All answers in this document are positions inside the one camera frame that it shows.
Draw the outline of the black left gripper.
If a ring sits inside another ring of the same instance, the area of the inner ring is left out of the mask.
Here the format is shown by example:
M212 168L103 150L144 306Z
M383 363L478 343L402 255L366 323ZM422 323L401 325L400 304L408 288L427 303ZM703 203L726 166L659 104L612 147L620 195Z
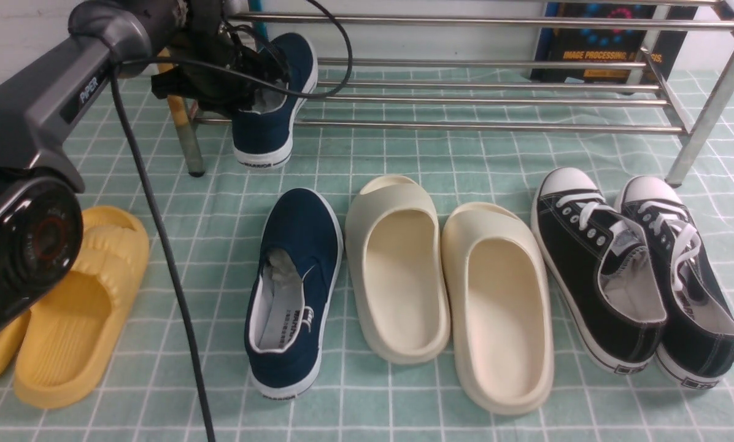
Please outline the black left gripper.
M193 99L231 117L257 103L262 83L286 86L290 63L251 25L233 25L223 1L187 1L187 22L167 50L173 67L151 78L159 99Z

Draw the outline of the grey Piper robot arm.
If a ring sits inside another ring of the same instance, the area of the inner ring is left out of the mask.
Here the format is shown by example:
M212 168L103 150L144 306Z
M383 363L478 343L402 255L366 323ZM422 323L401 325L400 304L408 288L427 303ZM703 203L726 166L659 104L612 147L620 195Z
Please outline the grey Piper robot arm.
M253 104L258 87L290 81L284 54L242 44L221 1L84 1L69 37L0 85L0 332L72 268L83 240L85 184L63 144L117 77L174 51L153 84L218 111Z

